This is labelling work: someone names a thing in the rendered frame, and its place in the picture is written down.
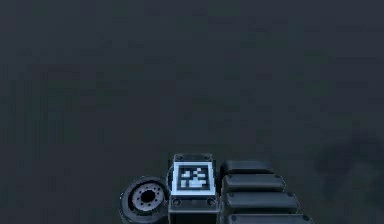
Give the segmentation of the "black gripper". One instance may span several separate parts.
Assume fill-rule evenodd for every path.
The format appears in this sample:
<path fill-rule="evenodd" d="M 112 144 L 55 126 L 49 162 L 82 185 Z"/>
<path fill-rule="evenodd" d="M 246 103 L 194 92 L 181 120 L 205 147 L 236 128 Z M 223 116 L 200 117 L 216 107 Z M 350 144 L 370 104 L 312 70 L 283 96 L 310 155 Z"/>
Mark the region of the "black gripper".
<path fill-rule="evenodd" d="M 169 193 L 165 179 L 142 176 L 131 182 L 119 197 L 122 224 L 168 224 Z"/>

